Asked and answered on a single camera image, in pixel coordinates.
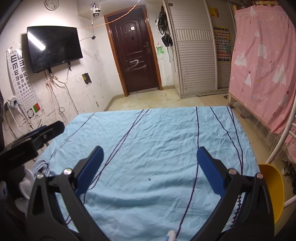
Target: black flat screen tv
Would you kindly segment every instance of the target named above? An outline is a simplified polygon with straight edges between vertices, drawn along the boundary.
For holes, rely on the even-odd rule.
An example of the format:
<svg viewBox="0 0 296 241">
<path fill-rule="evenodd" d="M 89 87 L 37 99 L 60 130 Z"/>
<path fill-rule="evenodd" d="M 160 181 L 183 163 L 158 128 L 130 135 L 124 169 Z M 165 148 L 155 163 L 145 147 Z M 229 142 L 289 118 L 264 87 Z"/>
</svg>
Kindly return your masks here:
<svg viewBox="0 0 296 241">
<path fill-rule="evenodd" d="M 27 36 L 34 73 L 83 58 L 77 28 L 33 26 Z"/>
</svg>

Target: marble floor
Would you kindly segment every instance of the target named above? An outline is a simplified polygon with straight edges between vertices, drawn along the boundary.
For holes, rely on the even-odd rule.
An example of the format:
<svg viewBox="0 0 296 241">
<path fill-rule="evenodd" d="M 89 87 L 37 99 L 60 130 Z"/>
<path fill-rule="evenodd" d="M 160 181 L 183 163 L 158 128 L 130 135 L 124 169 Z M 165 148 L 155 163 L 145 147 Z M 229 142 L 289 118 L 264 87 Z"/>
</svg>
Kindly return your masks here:
<svg viewBox="0 0 296 241">
<path fill-rule="evenodd" d="M 227 99 L 224 98 L 225 95 L 227 94 L 180 99 L 175 89 L 152 91 L 130 95 L 121 99 L 116 99 L 112 103 L 108 111 L 191 106 L 226 106 L 228 102 Z M 258 131 L 254 129 L 254 125 L 248 119 L 243 119 L 242 117 L 240 117 L 239 112 L 235 108 L 233 109 L 233 111 L 249 139 L 257 162 L 265 163 L 270 155 L 269 146 L 260 137 Z M 273 162 L 273 165 L 275 165 L 281 171 L 285 166 L 285 163 L 280 159 L 276 159 Z M 288 200 L 293 196 L 292 179 L 291 177 L 283 178 L 285 185 L 285 199 Z M 275 233 L 277 233 L 285 225 L 294 209 L 295 205 L 291 205 L 290 207 L 284 209 L 280 221 L 275 226 Z"/>
</svg>

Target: wooden door frame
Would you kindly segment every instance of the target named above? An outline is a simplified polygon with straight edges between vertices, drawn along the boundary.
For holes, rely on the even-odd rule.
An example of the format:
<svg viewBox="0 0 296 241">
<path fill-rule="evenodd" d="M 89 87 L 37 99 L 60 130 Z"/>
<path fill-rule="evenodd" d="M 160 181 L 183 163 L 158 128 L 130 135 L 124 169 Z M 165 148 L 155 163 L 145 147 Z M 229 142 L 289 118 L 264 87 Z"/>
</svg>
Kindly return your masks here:
<svg viewBox="0 0 296 241">
<path fill-rule="evenodd" d="M 144 19 L 145 19 L 145 24 L 146 24 L 148 34 L 149 34 L 150 43 L 153 46 L 153 47 L 151 46 L 151 49 L 152 49 L 154 63 L 155 63 L 155 70 L 156 70 L 156 74 L 157 74 L 157 82 L 158 82 L 159 90 L 163 90 L 163 87 L 162 87 L 162 84 L 161 84 L 161 75 L 160 75 L 160 70 L 159 70 L 159 65 L 158 65 L 158 60 L 157 60 L 157 54 L 156 54 L 156 50 L 155 50 L 155 44 L 154 44 L 154 39 L 153 39 L 153 35 L 152 35 L 150 22 L 149 22 L 149 19 L 148 19 L 146 5 L 139 5 L 139 6 L 136 6 L 135 9 L 136 8 L 142 8 L 143 12 L 144 12 Z M 110 17 L 112 15 L 115 15 L 115 14 L 118 14 L 118 13 L 121 13 L 121 12 L 127 12 L 130 9 L 131 8 L 126 8 L 126 9 L 122 9 L 122 10 L 119 10 L 119 11 L 116 11 L 116 12 L 105 15 L 104 16 L 105 23 L 108 23 L 108 17 Z M 114 42 L 113 36 L 111 34 L 111 29 L 110 29 L 109 24 L 106 24 L 106 27 L 107 27 L 107 33 L 108 33 L 109 41 L 110 41 L 110 44 L 111 44 L 111 49 L 112 49 L 113 57 L 114 57 L 114 60 L 115 60 L 116 68 L 117 68 L 117 71 L 119 73 L 119 78 L 120 78 L 120 82 L 121 82 L 121 85 L 122 85 L 122 89 L 123 89 L 124 95 L 128 96 L 128 90 L 127 90 L 127 87 L 126 87 L 126 82 L 125 82 L 125 79 L 124 79 L 124 76 L 123 76 L 123 71 L 122 71 L 122 69 L 120 67 L 119 58 L 118 58 L 116 48 L 115 48 L 115 42 Z"/>
</svg>

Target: green drawing on wall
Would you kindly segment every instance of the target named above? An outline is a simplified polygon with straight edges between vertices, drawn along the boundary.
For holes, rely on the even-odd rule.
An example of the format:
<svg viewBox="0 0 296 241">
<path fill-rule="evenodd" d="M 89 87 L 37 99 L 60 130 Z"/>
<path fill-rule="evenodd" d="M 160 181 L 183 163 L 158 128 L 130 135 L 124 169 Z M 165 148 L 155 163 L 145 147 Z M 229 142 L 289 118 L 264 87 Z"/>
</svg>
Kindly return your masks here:
<svg viewBox="0 0 296 241">
<path fill-rule="evenodd" d="M 158 55 L 163 55 L 165 54 L 165 51 L 163 49 L 163 46 L 160 46 L 160 47 L 156 47 L 157 48 L 157 54 Z"/>
</svg>

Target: metal screw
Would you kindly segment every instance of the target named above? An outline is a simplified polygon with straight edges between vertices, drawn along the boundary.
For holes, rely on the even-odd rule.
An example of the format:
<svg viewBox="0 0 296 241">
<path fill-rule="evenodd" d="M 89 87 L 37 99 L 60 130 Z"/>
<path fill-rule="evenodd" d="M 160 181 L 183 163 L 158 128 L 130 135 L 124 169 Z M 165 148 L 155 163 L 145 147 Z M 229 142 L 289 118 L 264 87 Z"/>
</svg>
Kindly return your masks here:
<svg viewBox="0 0 296 241">
<path fill-rule="evenodd" d="M 257 178 L 263 179 L 263 174 L 262 173 L 257 173 Z"/>
<path fill-rule="evenodd" d="M 43 177 L 44 177 L 44 174 L 43 174 L 43 173 L 38 173 L 38 174 L 37 174 L 37 178 L 38 178 L 38 179 L 41 179 L 41 178 L 43 178 Z"/>
<path fill-rule="evenodd" d="M 237 170 L 235 170 L 233 168 L 229 169 L 228 172 L 229 172 L 230 175 L 236 175 L 237 174 Z"/>
<path fill-rule="evenodd" d="M 65 175 L 70 175 L 70 174 L 72 173 L 72 169 L 71 169 L 71 168 L 66 168 L 66 169 L 63 171 L 63 173 L 64 173 Z"/>
</svg>

